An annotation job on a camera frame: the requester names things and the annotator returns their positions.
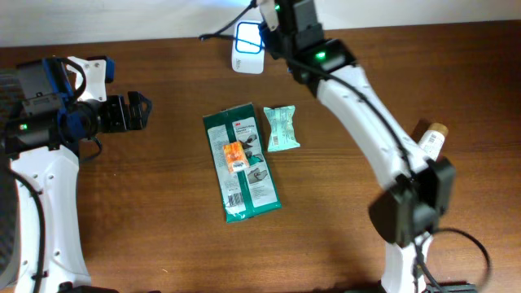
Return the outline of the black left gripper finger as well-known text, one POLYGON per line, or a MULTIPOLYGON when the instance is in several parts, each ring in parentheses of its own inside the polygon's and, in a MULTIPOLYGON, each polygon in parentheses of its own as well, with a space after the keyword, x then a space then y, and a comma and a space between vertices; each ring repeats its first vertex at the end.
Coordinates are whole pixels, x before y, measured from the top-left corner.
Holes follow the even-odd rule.
POLYGON ((129 107, 134 111, 150 111, 152 101, 138 91, 129 91, 129 107))
POLYGON ((132 109, 130 111, 129 130, 143 130, 147 127, 147 122, 151 111, 140 111, 132 109))

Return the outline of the light green small packet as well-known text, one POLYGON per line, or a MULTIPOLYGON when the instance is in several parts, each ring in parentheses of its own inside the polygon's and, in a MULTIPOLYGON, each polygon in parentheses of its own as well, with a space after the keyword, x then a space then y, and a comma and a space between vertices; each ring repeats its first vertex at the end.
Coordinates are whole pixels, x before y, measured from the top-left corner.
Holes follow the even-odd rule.
POLYGON ((268 152, 286 151, 300 147, 296 140, 293 126, 293 116, 296 107, 285 106, 278 108, 264 108, 265 116, 270 125, 268 152))

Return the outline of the orange small packet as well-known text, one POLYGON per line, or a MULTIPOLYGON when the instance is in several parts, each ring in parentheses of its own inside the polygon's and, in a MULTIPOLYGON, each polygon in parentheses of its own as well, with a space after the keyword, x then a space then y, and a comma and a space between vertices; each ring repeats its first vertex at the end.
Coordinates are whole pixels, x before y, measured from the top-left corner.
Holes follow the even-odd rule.
POLYGON ((229 173, 241 172, 250 167, 241 142, 225 144, 223 152, 229 173))

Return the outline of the dark green wipes pack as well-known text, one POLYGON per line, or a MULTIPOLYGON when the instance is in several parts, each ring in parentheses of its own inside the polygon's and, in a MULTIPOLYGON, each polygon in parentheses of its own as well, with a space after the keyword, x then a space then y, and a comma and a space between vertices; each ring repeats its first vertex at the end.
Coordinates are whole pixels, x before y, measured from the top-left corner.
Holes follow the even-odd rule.
POLYGON ((282 207, 252 104, 205 116, 204 128, 228 223, 282 207))

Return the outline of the white tube with cork cap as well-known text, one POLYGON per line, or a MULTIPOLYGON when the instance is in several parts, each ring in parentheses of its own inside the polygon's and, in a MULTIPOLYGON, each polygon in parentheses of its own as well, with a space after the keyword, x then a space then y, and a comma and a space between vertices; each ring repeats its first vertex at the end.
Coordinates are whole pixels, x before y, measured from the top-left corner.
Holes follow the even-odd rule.
POLYGON ((418 142, 424 160, 437 160, 449 129, 441 123, 432 123, 418 142))

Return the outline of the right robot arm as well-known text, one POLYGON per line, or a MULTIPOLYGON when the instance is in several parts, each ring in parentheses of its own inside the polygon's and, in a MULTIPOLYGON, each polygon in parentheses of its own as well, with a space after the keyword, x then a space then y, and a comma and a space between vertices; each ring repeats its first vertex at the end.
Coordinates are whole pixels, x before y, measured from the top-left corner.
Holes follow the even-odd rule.
POLYGON ((400 126, 339 39, 328 38, 313 0, 258 1, 261 40, 293 78, 340 121, 369 161, 383 192, 370 205, 386 245, 381 292, 443 292, 427 252, 447 212, 455 168, 431 158, 400 126))

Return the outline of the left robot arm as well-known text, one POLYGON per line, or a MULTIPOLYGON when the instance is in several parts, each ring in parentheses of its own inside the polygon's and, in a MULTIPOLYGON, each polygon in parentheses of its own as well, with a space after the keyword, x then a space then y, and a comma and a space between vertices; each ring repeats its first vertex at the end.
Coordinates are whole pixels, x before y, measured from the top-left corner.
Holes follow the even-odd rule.
POLYGON ((17 292, 93 292, 81 249, 77 183, 81 142, 145 129, 152 103, 110 95, 106 56, 50 57, 1 73, 12 99, 1 128, 1 285, 17 292))

